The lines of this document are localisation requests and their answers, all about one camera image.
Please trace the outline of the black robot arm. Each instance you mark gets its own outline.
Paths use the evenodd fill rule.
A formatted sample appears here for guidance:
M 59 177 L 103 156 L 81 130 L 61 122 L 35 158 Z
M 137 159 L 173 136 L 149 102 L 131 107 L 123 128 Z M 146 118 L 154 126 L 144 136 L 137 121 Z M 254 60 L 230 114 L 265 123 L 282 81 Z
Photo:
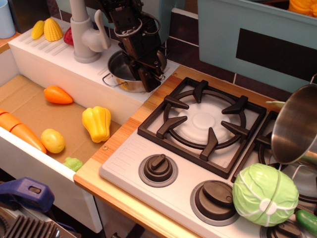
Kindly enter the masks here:
M 163 64 L 159 58 L 160 22 L 142 10 L 140 0 L 100 0 L 100 10 L 114 24 L 114 33 L 120 39 L 120 55 L 134 81 L 141 82 L 146 92 L 161 85 Z

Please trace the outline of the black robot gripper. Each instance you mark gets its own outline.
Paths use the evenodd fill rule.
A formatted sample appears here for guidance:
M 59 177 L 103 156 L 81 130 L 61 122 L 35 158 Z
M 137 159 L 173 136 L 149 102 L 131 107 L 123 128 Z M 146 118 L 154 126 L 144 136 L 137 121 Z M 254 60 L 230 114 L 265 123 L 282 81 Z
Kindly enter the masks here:
M 161 85 L 164 79 L 162 62 L 158 57 L 161 40 L 158 33 L 147 33 L 143 30 L 124 31 L 117 34 L 121 39 L 124 51 L 124 63 L 128 66 L 136 81 L 141 81 L 146 92 L 151 92 Z

